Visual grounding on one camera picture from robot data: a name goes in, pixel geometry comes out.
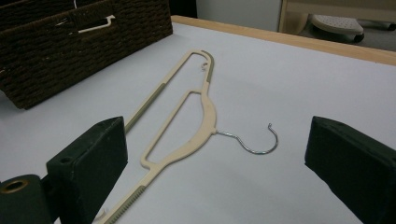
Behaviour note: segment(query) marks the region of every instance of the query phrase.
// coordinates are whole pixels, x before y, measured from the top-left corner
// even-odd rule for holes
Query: wicker basket
[[[168,0],[22,0],[0,7],[0,90],[29,108],[172,34]],[[110,26],[87,33],[113,15]]]

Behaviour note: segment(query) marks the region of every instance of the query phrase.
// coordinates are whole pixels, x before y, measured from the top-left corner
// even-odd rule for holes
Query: white object
[[[257,157],[235,141],[213,137],[193,156],[169,166],[117,223],[361,224],[304,165],[309,127],[314,115],[336,119],[396,148],[396,66],[178,23],[173,35],[29,110],[1,102],[0,180],[44,176],[45,163],[94,123],[129,118],[192,48],[207,49],[216,60],[208,95],[217,125],[242,133],[255,147],[274,137],[260,132],[255,137],[257,129],[249,124],[269,119],[276,124],[279,147]],[[205,61],[192,60],[128,133],[129,162],[104,207],[114,207],[147,174],[140,155],[173,111],[169,105],[184,93],[180,88],[202,86],[199,66]],[[186,143],[202,117],[200,98],[193,95],[149,159],[160,160],[166,149]]]
[[[107,23],[105,25],[100,25],[100,26],[95,26],[95,27],[88,28],[88,29],[85,29],[85,30],[80,30],[80,31],[78,31],[78,33],[81,34],[81,33],[89,32],[89,31],[94,31],[94,30],[99,30],[99,29],[106,28],[106,27],[111,25],[111,20],[112,19],[116,19],[116,18],[113,15],[111,15],[111,16],[106,17],[106,19],[107,19]]]
[[[312,23],[321,30],[340,35],[362,35],[363,28],[356,19],[314,15]]]

